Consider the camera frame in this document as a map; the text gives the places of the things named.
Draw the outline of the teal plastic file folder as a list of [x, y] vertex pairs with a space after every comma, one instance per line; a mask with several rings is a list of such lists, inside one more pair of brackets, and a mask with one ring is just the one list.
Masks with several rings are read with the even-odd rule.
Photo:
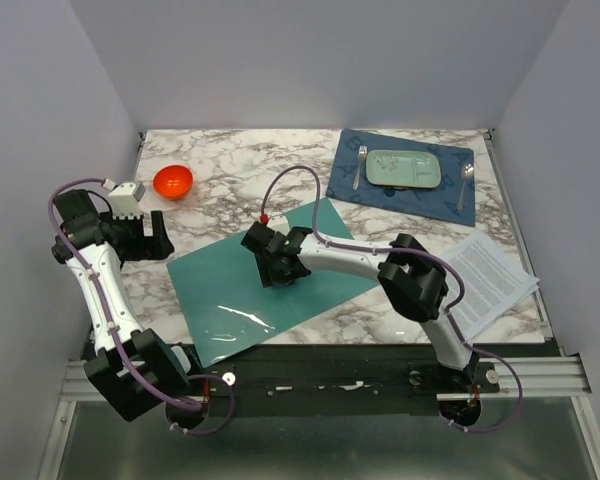
[[373, 288], [369, 279], [318, 271], [276, 284], [245, 234], [215, 242], [167, 264], [199, 363], [209, 367]]

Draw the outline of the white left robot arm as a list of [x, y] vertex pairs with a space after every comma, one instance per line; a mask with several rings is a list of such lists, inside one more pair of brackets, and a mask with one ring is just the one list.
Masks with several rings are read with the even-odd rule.
[[142, 185], [99, 180], [109, 207], [99, 211], [90, 182], [58, 188], [47, 206], [56, 232], [52, 255], [78, 281], [91, 316], [95, 357], [84, 365], [87, 379], [127, 421], [160, 403], [196, 412], [199, 404], [184, 395], [200, 387], [200, 368], [182, 348], [141, 327], [121, 279], [125, 263], [164, 260], [174, 252], [163, 214], [152, 211], [146, 234], [138, 210]]

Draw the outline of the printed paper stack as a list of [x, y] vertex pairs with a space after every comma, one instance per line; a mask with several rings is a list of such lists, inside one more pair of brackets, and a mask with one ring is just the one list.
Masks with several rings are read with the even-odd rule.
[[467, 340], [538, 289], [539, 279], [479, 230], [448, 250], [442, 259], [464, 282], [465, 295], [451, 312]]

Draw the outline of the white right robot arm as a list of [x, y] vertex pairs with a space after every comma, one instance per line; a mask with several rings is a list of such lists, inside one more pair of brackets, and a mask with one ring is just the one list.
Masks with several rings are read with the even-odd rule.
[[241, 245], [254, 254], [265, 288], [291, 285], [322, 270], [378, 282], [394, 311], [421, 325], [435, 350], [442, 384], [460, 392], [476, 380], [479, 354], [443, 305], [449, 293], [446, 274], [452, 269], [414, 237], [400, 234], [391, 242], [360, 242], [308, 227], [283, 234], [256, 221]]

